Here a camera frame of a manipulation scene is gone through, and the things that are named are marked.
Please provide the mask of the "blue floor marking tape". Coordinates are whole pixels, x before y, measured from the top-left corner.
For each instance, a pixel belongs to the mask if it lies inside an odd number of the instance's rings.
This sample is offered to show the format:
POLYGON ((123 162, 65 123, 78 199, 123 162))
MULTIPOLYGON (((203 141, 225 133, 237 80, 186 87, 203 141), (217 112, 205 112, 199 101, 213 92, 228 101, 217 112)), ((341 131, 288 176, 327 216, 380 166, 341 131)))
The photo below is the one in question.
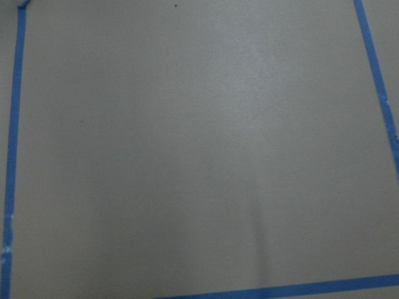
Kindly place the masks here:
POLYGON ((393 1, 2 1, 3 298, 397 298, 393 1))

